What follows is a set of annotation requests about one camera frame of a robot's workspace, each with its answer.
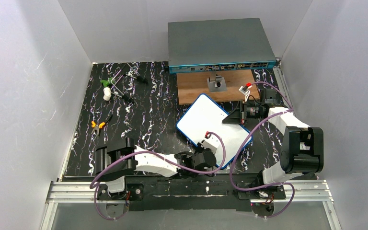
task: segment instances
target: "gray wall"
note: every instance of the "gray wall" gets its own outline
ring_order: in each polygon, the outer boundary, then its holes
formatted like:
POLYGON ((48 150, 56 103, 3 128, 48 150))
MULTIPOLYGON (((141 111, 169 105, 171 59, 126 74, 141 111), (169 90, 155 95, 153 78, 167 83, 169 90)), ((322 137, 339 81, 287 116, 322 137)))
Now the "gray wall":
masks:
POLYGON ((57 0, 0 1, 0 230, 39 228, 91 66, 57 0))
POLYGON ((343 229, 368 229, 368 1, 314 0, 283 57, 298 117, 324 130, 343 229))
POLYGON ((312 0, 58 0, 92 62, 167 61, 167 23, 261 19, 281 57, 312 0))

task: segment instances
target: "marble tabletop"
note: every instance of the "marble tabletop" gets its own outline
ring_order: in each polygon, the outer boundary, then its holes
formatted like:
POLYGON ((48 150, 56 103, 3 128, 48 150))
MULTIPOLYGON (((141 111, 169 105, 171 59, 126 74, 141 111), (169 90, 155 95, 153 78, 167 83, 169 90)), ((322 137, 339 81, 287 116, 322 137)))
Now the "marble tabletop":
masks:
MULTIPOLYGON (((128 104, 119 98, 110 101, 103 99, 103 86, 100 80, 113 77, 124 63, 94 64, 80 117, 75 130, 68 164, 64 176, 67 178, 93 176, 94 150, 104 144, 133 138, 140 147, 158 153, 179 153, 193 150, 193 144, 175 127, 190 105, 178 104, 177 81, 175 74, 164 71, 167 62, 130 63, 136 66, 141 76, 149 83, 138 82, 130 77, 122 77, 117 83, 123 93, 135 100, 128 104), (91 134, 91 121, 102 122, 113 114, 99 136, 91 134)), ((126 66, 121 73, 127 73, 126 66)), ((277 86, 272 69, 251 70, 255 81, 265 81, 277 86)), ((259 91, 266 86, 258 85, 259 91)), ((230 112, 237 102, 218 103, 230 112)), ((258 119, 248 119, 246 128, 251 130, 258 119)), ((278 161, 282 134, 266 122, 253 135, 253 142, 245 148, 236 160, 236 173, 257 173, 278 161)), ((229 167, 221 170, 228 173, 229 167)))

